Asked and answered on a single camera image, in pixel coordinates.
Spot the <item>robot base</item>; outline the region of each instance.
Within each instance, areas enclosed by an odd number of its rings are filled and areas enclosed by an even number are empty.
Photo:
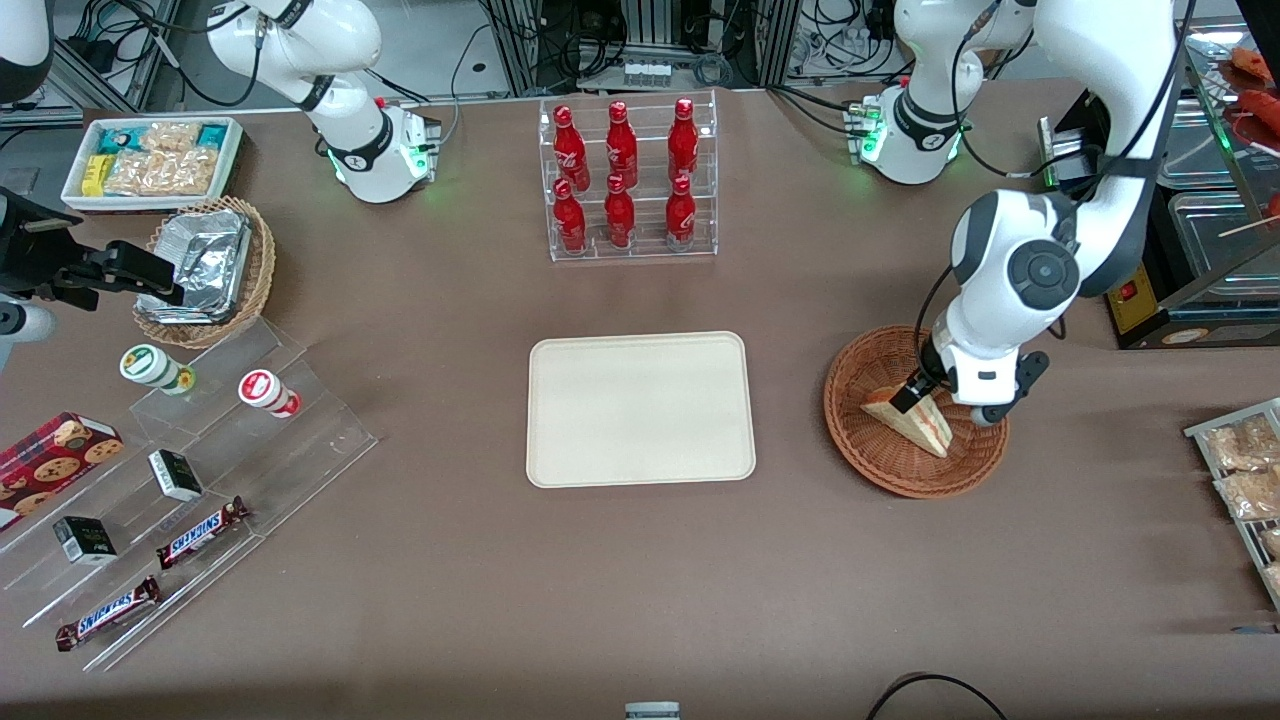
[[[868,95],[861,105],[845,111],[845,128],[864,137],[849,138],[849,155],[855,165],[867,164],[884,177],[902,184],[924,184],[933,181],[960,152],[959,133],[947,145],[938,135],[934,150],[920,150],[902,131],[893,115],[893,104],[902,88],[892,87],[881,95]]]
[[[365,202],[390,202],[435,179],[440,126],[402,108],[383,109],[392,120],[392,142],[367,170],[343,168],[329,154],[338,179]]]

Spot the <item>yellow snack package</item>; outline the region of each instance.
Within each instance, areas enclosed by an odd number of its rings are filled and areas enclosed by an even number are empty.
[[[81,179],[81,195],[84,197],[102,197],[102,186],[108,176],[111,174],[111,165],[115,164],[115,155],[91,155],[84,165],[84,177]]]

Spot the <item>snickers bar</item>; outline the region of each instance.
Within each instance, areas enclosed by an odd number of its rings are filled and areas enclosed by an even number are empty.
[[[155,578],[147,575],[141,585],[81,618],[79,623],[69,623],[58,628],[58,635],[54,638],[58,642],[58,651],[67,652],[111,623],[120,621],[134,610],[148,603],[159,605],[160,601],[160,585]]]
[[[204,521],[179,536],[178,539],[156,550],[156,556],[160,557],[160,569],[168,570],[173,568],[179,560],[200,550],[201,546],[238,523],[246,515],[248,515],[248,509],[244,507],[244,501],[237,495],[234,500],[219,507],[218,512],[205,518]]]

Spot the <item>brown table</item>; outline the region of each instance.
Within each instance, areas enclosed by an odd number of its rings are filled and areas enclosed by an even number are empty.
[[[974,142],[1029,165],[1034,119],[1076,92],[992,83]],[[0,717],[561,720],[663,698],[691,720],[861,717],[911,670],[1012,717],[1275,717],[1280,638],[1228,632],[1274,615],[1180,430],[1277,395],[1280,352],[1119,352],[1082,301],[1068,342],[1032,345],[1053,368],[997,473],[955,500],[890,496],[827,437],[823,375],[859,333],[914,319],[956,218],[1000,178],[961,158],[895,186],[763,92],[719,102],[722,252],[639,268],[550,264],[536,102],[466,106],[439,182],[389,206],[334,182],[301,114],[243,115],[236,191],[280,247],[268,316],[385,441],[105,675],[60,670],[0,605]],[[115,374],[141,338],[129,302],[59,309],[54,340],[14,352],[0,442],[140,396]],[[527,482],[534,343],[712,329],[746,341],[751,478]],[[904,694],[895,717],[982,716]]]

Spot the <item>red bottle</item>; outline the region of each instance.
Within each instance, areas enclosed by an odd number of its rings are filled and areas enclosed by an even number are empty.
[[[556,215],[561,245],[564,246],[564,252],[581,255],[586,252],[586,215],[582,214],[582,205],[573,197],[573,187],[567,179],[556,178],[552,190],[556,192],[552,214]]]
[[[604,138],[609,152],[609,172],[622,176],[626,187],[640,182],[640,154],[636,150],[636,131],[627,120],[627,104],[609,102],[609,135]]]
[[[684,252],[694,243],[694,213],[698,205],[689,195],[689,176],[680,176],[671,183],[667,199],[667,247]]]
[[[591,173],[586,169],[586,143],[582,133],[573,127],[573,113],[559,105],[552,113],[556,119],[556,164],[561,176],[573,183],[573,190],[586,192],[591,187]]]
[[[604,217],[609,220],[609,242],[618,250],[630,250],[636,229],[636,205],[627,193],[622,174],[609,176],[609,196],[604,199]]]
[[[694,126],[694,101],[687,97],[676,100],[676,122],[667,136],[667,156],[671,182],[682,174],[694,177],[698,169],[698,127]]]

